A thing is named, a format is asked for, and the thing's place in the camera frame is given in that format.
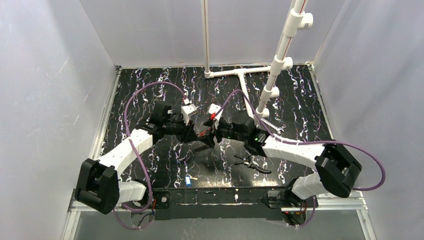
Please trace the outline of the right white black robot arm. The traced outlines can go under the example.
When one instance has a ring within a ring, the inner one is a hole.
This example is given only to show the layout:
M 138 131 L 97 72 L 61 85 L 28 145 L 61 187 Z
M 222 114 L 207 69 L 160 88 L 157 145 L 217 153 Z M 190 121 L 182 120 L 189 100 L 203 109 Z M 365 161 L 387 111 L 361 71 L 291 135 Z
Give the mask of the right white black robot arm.
M 222 139 L 243 142 L 248 153 L 240 157 L 242 163 L 248 162 L 252 156 L 262 156 L 288 160 L 314 171 L 293 179 L 275 196 L 267 196 L 264 202 L 268 205 L 302 206 L 313 196 L 327 193 L 347 198 L 362 170 L 353 155 L 333 140 L 319 144 L 289 144 L 287 140 L 257 127 L 254 119 L 243 111 L 238 111 L 231 122 L 212 113 L 204 125 L 207 128 L 198 135 L 198 139 L 209 147 L 214 147 Z

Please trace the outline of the blue key tag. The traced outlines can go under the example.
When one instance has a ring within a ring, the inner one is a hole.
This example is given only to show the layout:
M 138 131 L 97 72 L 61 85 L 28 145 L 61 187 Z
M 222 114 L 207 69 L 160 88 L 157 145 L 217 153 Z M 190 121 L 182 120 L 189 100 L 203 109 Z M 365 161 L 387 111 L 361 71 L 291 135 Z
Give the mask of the blue key tag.
M 186 176 L 185 177 L 185 184 L 187 187 L 191 187 L 192 186 L 192 181 L 191 181 L 191 177 L 190 176 Z

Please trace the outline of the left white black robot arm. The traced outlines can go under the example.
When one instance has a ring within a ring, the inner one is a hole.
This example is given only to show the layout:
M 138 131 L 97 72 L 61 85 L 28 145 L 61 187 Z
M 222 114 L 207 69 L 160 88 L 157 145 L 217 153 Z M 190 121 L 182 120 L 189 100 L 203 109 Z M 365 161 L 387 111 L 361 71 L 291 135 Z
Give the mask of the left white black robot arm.
M 148 191 L 146 185 L 140 180 L 120 181 L 122 173 L 165 135 L 174 135 L 181 143 L 198 140 L 191 120 L 197 111 L 192 103 L 174 111 L 166 102 L 157 102 L 149 118 L 141 121 L 130 137 L 98 159 L 88 158 L 81 164 L 74 198 L 105 215 L 117 204 L 141 201 Z

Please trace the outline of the metal plate with red handle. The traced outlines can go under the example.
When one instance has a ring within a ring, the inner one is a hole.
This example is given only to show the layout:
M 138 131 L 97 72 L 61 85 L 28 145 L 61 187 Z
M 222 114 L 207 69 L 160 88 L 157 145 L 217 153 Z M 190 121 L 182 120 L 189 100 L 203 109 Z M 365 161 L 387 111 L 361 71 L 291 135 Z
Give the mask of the metal plate with red handle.
M 209 134 L 208 132 L 209 132 L 209 129 L 206 129 L 206 130 L 200 132 L 197 136 L 199 138 L 204 137 L 204 136 L 207 136 Z

